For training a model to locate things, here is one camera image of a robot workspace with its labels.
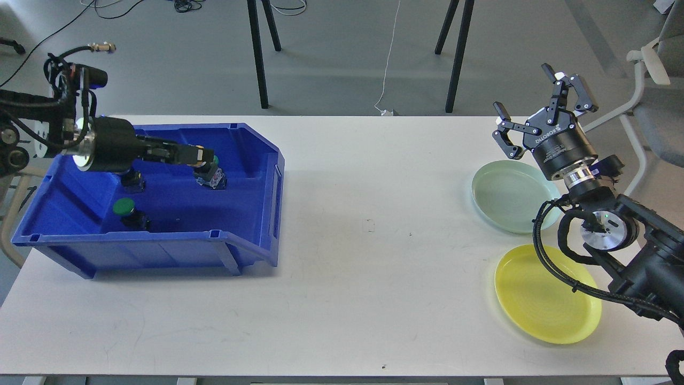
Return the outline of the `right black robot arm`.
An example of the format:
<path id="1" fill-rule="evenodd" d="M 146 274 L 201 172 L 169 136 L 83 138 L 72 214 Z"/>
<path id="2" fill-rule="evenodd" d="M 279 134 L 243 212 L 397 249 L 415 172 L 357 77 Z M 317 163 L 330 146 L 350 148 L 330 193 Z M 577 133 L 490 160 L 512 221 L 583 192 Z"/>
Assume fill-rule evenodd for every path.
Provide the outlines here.
<path id="1" fill-rule="evenodd" d="M 614 155 L 599 160 L 579 124 L 597 110 L 583 78 L 546 63 L 542 70 L 554 85 L 549 103 L 519 124 L 495 102 L 493 139 L 506 164 L 529 152 L 540 175 L 567 192 L 537 204 L 531 243 L 499 262 L 501 308 L 527 335 L 563 346 L 596 331 L 604 303 L 682 328 L 682 230 L 614 190 L 623 164 Z"/>

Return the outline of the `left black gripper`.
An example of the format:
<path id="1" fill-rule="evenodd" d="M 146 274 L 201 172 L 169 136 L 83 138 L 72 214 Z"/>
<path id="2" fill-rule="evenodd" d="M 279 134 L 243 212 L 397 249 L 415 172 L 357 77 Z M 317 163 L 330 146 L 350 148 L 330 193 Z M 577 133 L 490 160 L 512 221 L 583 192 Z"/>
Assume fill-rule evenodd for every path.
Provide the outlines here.
<path id="1" fill-rule="evenodd" d="M 127 172 L 134 160 L 202 167 L 214 158 L 213 149 L 137 135 L 130 122 L 111 117 L 90 120 L 88 134 L 73 153 L 79 170 L 113 173 Z"/>

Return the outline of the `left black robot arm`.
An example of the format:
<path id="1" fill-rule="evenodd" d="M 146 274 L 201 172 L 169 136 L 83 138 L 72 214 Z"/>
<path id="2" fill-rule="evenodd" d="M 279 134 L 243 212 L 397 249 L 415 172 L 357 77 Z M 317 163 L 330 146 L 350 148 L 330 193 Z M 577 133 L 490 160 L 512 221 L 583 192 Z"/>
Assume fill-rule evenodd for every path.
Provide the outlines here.
<path id="1" fill-rule="evenodd" d="M 105 71 L 69 63 L 75 53 L 113 53 L 110 42 L 83 45 L 60 55 L 49 54 L 43 73 L 53 95 L 44 97 L 2 90 L 2 176 L 18 173 L 29 162 L 20 132 L 35 143 L 36 155 L 67 155 L 81 171 L 110 172 L 139 178 L 134 161 L 185 164 L 196 178 L 217 179 L 218 158 L 205 147 L 139 135 L 129 121 L 96 115 L 95 90 L 107 85 Z"/>

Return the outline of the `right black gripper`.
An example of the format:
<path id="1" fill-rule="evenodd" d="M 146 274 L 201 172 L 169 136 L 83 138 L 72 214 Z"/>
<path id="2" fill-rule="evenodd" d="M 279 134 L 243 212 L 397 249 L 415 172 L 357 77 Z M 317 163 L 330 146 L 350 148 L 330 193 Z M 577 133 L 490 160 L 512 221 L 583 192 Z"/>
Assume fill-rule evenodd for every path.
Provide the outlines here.
<path id="1" fill-rule="evenodd" d="M 530 150 L 545 178 L 559 180 L 562 169 L 579 161 L 593 164 L 597 160 L 597 152 L 578 119 L 587 112 L 596 112 L 598 105 L 579 74 L 557 72 L 547 63 L 541 68 L 554 83 L 549 105 L 528 117 L 528 125 L 522 125 L 513 122 L 503 103 L 494 102 L 499 120 L 493 139 L 511 160 L 520 160 Z M 511 130 L 524 134 L 524 146 L 513 144 L 508 135 Z"/>

